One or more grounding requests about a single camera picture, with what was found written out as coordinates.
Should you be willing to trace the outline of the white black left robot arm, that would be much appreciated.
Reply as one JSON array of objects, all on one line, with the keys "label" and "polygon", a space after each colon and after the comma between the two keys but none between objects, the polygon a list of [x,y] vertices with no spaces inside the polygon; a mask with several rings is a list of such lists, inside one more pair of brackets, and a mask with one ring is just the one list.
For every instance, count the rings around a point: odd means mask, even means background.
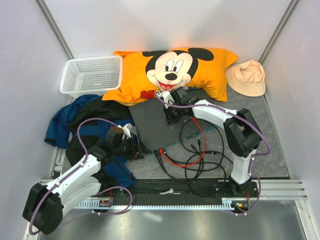
[{"label": "white black left robot arm", "polygon": [[126,162],[142,159],[150,151],[136,126],[113,126],[84,156],[60,177],[36,183],[29,191],[22,216],[45,235],[51,234],[64,216],[88,197],[104,197],[110,187],[128,188],[136,182]]}]

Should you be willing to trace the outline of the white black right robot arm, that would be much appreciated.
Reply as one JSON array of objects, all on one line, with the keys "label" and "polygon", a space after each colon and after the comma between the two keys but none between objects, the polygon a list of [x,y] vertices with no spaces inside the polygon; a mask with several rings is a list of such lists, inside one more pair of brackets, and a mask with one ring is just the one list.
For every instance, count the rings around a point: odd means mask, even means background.
[{"label": "white black right robot arm", "polygon": [[233,152],[233,169],[229,191],[235,197],[247,191],[246,183],[251,178],[251,157],[257,152],[262,133],[251,112],[245,108],[231,110],[208,100],[190,96],[183,87],[174,91],[163,91],[156,98],[164,104],[167,123],[176,124],[184,116],[204,120],[222,128],[229,149]]}]

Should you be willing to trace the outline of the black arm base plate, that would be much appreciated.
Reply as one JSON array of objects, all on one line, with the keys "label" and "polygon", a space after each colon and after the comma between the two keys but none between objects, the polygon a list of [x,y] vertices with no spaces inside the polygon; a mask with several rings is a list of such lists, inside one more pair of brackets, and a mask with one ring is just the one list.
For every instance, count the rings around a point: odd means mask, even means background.
[{"label": "black arm base plate", "polygon": [[255,181],[239,190],[228,179],[199,178],[191,183],[172,179],[138,179],[129,188],[132,206],[195,206],[219,205],[222,199],[253,200],[259,188]]}]

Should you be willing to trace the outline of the dark grey network switch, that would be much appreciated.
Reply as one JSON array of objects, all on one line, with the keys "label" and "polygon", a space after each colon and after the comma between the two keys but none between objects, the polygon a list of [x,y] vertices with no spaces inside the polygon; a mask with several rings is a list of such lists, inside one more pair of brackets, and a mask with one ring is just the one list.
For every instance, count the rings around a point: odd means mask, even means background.
[{"label": "dark grey network switch", "polygon": [[183,116],[173,125],[167,124],[163,108],[164,104],[156,98],[128,108],[139,136],[149,150],[154,151],[177,144],[180,137],[187,138],[201,134],[189,116]]}]

